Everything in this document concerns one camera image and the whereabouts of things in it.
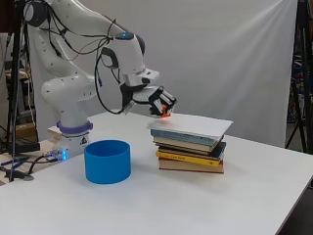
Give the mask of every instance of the metal stand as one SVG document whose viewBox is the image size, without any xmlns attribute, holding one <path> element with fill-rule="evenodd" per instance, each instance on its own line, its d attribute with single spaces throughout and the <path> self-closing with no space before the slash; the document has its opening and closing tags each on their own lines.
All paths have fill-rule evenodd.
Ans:
<svg viewBox="0 0 313 235">
<path fill-rule="evenodd" d="M 300 136 L 301 136 L 302 151 L 303 151 L 303 153 L 307 153 L 306 143 L 305 143 L 305 135 L 304 135 L 304 130 L 303 130 L 303 120 L 302 120 L 301 109 L 299 106 L 299 100 L 298 100 L 297 90 L 296 90 L 296 85 L 295 85 L 294 80 L 291 81 L 291 88 L 292 88 L 292 94 L 294 97 L 297 122 L 296 122 L 295 127 L 292 131 L 291 137 L 286 144 L 286 149 L 290 146 L 291 140 L 292 140 L 293 136 L 295 135 L 297 129 L 299 128 Z"/>
<path fill-rule="evenodd" d="M 11 71 L 11 86 L 9 91 L 9 112 L 8 112 L 8 124 L 7 124 L 7 143 L 6 148 L 9 149 L 10 142 L 10 130 L 11 121 L 15 116 L 16 103 L 18 102 L 17 93 L 20 79 L 20 43 L 21 43 L 21 27 L 22 27 L 22 11 L 25 6 L 24 0 L 18 0 L 15 2 L 15 17 L 13 24 L 14 34 L 14 45 L 13 45 L 13 60 L 12 60 L 12 71 Z"/>
<path fill-rule="evenodd" d="M 303 79 L 303 88 L 304 88 L 304 113 L 305 113 L 305 127 L 306 127 L 306 143 L 305 135 L 303 130 L 302 115 L 299 107 L 298 96 L 296 91 L 296 85 L 294 81 L 291 82 L 292 93 L 295 101 L 295 110 L 297 115 L 297 123 L 292 132 L 291 138 L 288 141 L 286 148 L 290 145 L 291 140 L 299 127 L 302 149 L 304 153 L 313 155 L 313 130 L 312 130 L 312 112 L 311 112 L 311 91 L 312 84 L 309 79 L 309 73 L 313 74 L 313 65 L 312 65 L 312 44 L 309 34 L 309 9 L 307 0 L 299 0 L 297 5 L 297 14 L 296 14 L 296 34 L 300 35 L 300 45 L 301 45 L 301 70 L 302 70 L 302 79 Z"/>
</svg>

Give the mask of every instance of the table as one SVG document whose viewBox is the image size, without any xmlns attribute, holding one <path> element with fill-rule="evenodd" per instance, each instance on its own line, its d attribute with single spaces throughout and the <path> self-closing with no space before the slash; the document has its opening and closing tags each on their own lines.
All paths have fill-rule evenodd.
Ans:
<svg viewBox="0 0 313 235">
<path fill-rule="evenodd" d="M 92 141 L 131 145 L 132 174 L 118 184 L 85 178 L 78 156 L 0 187 L 1 234 L 275 234 L 313 173 L 313 157 L 225 136 L 225 174 L 157 169 L 152 119 L 90 117 Z"/>
</svg>

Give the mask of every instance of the white backdrop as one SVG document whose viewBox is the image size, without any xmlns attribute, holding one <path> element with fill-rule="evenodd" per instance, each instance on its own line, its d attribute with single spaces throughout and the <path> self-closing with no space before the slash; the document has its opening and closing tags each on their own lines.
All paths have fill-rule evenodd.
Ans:
<svg viewBox="0 0 313 235">
<path fill-rule="evenodd" d="M 178 98 L 176 113 L 231 119 L 228 134 L 283 146 L 297 0 L 81 0 L 117 18 L 147 44 L 145 64 Z M 79 48 L 86 41 L 75 40 Z M 77 63 L 92 73 L 94 56 Z M 58 120 L 40 97 L 40 61 L 32 53 L 39 134 Z M 102 94 L 119 108 L 119 91 L 103 70 Z M 97 99 L 84 104 L 100 113 Z M 146 113 L 137 107 L 136 112 Z"/>
</svg>

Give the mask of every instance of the book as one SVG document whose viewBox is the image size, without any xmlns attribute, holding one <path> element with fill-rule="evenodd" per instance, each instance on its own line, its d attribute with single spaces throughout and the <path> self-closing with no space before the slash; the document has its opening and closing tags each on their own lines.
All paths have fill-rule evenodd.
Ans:
<svg viewBox="0 0 313 235">
<path fill-rule="evenodd" d="M 229 120 L 191 115 L 171 114 L 171 117 L 159 118 L 148 124 L 148 129 L 208 137 L 219 140 L 231 126 Z"/>
<path fill-rule="evenodd" d="M 189 142 L 185 142 L 185 141 L 165 139 L 165 138 L 161 138 L 161 137 L 154 137 L 154 141 L 155 141 L 155 143 L 168 144 L 171 146 L 178 146 L 178 147 L 195 149 L 195 150 L 200 150 L 200 151 L 205 151 L 205 152 L 212 152 L 212 150 L 215 148 L 215 146 L 219 143 L 219 142 L 215 142 L 215 144 L 213 146 L 206 146 L 206 145 L 189 143 Z"/>
<path fill-rule="evenodd" d="M 167 170 L 224 173 L 223 164 L 220 164 L 219 166 L 209 166 L 209 165 L 203 165 L 203 164 L 190 164 L 186 162 L 159 158 L 158 165 L 159 165 L 159 169 L 167 169 Z"/>
<path fill-rule="evenodd" d="M 156 151 L 156 156 L 162 159 L 170 159 L 176 160 L 191 164 L 199 164 L 199 165 L 210 165 L 210 166 L 219 166 L 219 159 L 217 160 L 209 160 L 209 159 L 202 159 L 202 158 L 195 158 L 190 156 L 178 155 L 178 154 L 170 154 L 164 153 L 160 151 Z"/>
<path fill-rule="evenodd" d="M 226 147 L 225 142 L 220 142 L 214 150 L 208 155 L 201 155 L 201 154 L 196 154 L 188 151 L 183 151 L 183 150 L 177 150 L 177 149 L 172 149 L 168 147 L 158 147 L 158 150 L 162 153 L 169 153 L 169 154 L 176 154 L 176 155 L 183 155 L 183 156 L 189 156 L 189 157 L 194 157 L 194 158 L 202 158 L 202 159 L 208 159 L 208 160 L 220 160 L 221 154 L 224 152 Z"/>
<path fill-rule="evenodd" d="M 155 144 L 159 147 L 169 148 L 172 150 L 184 151 L 184 152 L 207 155 L 207 156 L 210 155 L 210 152 L 208 151 L 194 150 L 194 149 L 189 149 L 189 148 L 184 148 L 184 147 L 179 147 L 179 146 L 174 146 L 174 145 L 169 145 L 169 144 L 163 144 L 163 143 L 155 143 Z"/>
<path fill-rule="evenodd" d="M 180 141 L 207 145 L 207 146 L 212 146 L 216 142 L 215 139 L 210 139 L 207 137 L 201 137 L 201 136 L 196 136 L 196 135 L 191 135 L 191 134 L 182 134 L 182 133 L 170 132 L 170 131 L 164 131 L 164 130 L 155 130 L 155 129 L 151 130 L 151 135 L 154 137 L 180 140 Z"/>
</svg>

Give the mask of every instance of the blue bowl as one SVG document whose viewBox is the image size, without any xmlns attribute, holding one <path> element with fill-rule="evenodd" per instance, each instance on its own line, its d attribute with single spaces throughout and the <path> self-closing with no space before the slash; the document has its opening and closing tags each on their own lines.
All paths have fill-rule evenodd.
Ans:
<svg viewBox="0 0 313 235">
<path fill-rule="evenodd" d="M 130 175 L 130 146 L 119 140 L 103 140 L 85 148 L 86 177 L 97 184 L 113 184 Z"/>
</svg>

